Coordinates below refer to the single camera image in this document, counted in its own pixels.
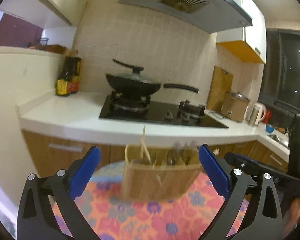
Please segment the person right hand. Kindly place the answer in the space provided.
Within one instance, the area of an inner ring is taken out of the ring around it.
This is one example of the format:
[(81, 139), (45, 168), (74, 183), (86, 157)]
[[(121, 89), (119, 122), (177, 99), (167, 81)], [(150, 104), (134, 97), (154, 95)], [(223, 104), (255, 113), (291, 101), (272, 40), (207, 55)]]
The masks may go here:
[(300, 217), (300, 203), (297, 199), (293, 200), (287, 213), (283, 218), (283, 238), (286, 238), (295, 228)]

